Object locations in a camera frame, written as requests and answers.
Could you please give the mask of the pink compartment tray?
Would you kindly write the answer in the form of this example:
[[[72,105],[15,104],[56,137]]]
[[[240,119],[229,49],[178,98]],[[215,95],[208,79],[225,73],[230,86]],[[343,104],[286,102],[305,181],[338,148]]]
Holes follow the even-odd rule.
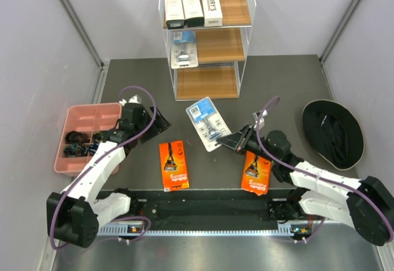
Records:
[[[92,159],[103,133],[115,127],[120,116],[118,103],[72,106],[66,116],[54,171],[77,176]]]

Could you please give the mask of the orange gillette fusion box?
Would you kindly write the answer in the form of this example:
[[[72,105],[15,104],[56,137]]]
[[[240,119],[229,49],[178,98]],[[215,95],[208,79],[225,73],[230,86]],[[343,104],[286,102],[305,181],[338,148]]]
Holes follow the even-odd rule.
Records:
[[[190,182],[183,141],[160,144],[159,154],[164,192],[189,189]]]
[[[271,161],[252,152],[246,152],[241,189],[257,196],[268,193]]]

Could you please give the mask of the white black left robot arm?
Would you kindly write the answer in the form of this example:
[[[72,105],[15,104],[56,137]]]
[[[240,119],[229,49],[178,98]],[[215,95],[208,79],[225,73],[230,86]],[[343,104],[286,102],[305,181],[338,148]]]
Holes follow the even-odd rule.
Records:
[[[47,234],[55,241],[82,248],[89,247],[100,229],[119,216],[134,219],[140,206],[125,190],[115,190],[108,197],[97,196],[111,173],[130,151],[168,129],[170,123],[156,105],[146,109],[141,103],[126,102],[114,128],[106,131],[85,168],[61,193],[51,193],[46,202]]]

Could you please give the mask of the blue Gillette blister pack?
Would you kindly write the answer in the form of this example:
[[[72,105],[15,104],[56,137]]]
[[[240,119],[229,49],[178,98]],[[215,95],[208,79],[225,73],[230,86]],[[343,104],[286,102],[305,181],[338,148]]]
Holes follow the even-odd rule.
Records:
[[[231,134],[210,97],[205,97],[186,108],[186,114],[208,152],[221,146],[218,138]]]
[[[171,68],[196,68],[199,65],[194,31],[172,33]]]

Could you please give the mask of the white Harry's logo box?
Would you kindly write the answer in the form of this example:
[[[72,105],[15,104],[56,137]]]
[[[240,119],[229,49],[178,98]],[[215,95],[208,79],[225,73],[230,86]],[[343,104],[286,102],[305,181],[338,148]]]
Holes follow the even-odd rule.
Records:
[[[204,26],[222,26],[223,14],[221,10],[220,0],[202,0],[202,5],[204,14]]]

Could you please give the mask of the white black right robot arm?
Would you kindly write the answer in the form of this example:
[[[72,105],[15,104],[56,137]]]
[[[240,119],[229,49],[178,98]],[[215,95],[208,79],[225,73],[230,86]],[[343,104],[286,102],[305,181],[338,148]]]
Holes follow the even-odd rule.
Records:
[[[287,204],[291,217],[310,214],[335,220],[376,246],[393,241],[393,195],[378,178],[344,177],[314,166],[293,154],[290,141],[278,130],[261,137],[247,124],[217,142],[239,154],[251,152],[274,163],[275,178],[296,188],[295,199]]]

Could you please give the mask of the black and beige bucket hat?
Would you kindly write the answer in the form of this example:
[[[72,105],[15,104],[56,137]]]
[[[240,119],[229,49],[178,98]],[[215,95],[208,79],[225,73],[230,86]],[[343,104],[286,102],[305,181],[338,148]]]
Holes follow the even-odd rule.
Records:
[[[340,171],[358,164],[364,135],[351,111],[332,100],[314,100],[302,110],[302,129],[310,146]]]

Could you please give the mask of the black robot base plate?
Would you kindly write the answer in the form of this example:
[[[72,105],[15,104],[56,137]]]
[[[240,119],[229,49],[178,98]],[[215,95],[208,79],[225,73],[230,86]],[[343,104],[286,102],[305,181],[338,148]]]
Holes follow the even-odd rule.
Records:
[[[152,221],[155,230],[257,227],[290,220],[307,220],[291,190],[256,196],[242,190],[129,190],[131,213]]]

